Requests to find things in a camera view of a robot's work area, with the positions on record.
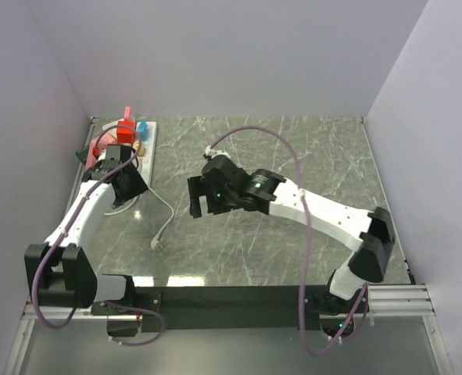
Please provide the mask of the white power strip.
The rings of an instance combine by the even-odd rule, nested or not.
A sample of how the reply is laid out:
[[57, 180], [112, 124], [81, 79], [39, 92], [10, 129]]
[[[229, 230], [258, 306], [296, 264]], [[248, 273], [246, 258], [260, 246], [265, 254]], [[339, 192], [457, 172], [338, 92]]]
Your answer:
[[157, 122], [147, 121], [149, 125], [149, 135], [147, 141], [142, 141], [144, 145], [143, 155], [138, 157], [139, 166], [138, 170], [144, 180], [144, 182], [150, 186], [152, 183], [152, 171], [154, 164], [154, 155], [156, 150], [156, 139], [157, 139]]

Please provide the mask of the small yellow plug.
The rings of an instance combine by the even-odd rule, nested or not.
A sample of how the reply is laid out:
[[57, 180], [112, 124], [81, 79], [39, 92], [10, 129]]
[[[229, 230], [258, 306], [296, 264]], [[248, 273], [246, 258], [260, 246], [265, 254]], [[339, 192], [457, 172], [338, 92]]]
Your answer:
[[138, 152], [139, 155], [142, 155], [144, 152], [144, 145], [141, 141], [136, 141], [133, 144], [133, 149]]

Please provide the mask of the blue plug adapter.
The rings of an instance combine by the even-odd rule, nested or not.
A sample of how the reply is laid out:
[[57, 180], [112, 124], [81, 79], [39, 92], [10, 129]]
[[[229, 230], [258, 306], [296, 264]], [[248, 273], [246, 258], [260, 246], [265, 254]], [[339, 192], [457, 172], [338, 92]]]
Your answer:
[[138, 132], [143, 141], [147, 141], [149, 135], [149, 125], [145, 120], [138, 122]]

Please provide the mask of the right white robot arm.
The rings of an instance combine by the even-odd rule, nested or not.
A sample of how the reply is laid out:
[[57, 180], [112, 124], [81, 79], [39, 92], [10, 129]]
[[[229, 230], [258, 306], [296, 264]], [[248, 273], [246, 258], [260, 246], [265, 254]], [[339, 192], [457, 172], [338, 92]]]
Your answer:
[[202, 215], [200, 199], [213, 215], [236, 209], [277, 216], [311, 227], [345, 245], [351, 254], [313, 299], [319, 313], [336, 315], [366, 283], [381, 283], [396, 234], [388, 210], [356, 209], [305, 191], [292, 180], [265, 169], [248, 174], [227, 155], [208, 159], [200, 175], [188, 178], [190, 215]]

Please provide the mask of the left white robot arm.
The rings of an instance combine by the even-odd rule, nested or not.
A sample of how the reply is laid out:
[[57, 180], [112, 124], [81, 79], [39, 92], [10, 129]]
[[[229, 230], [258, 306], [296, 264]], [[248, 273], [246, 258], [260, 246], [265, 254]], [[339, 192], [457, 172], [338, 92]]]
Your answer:
[[124, 275], [97, 274], [86, 251], [105, 213], [148, 190], [135, 166], [134, 150], [109, 145], [105, 156], [84, 171], [63, 221], [40, 245], [24, 254], [31, 300], [38, 306], [87, 308], [109, 300], [120, 314], [131, 312], [137, 295]]

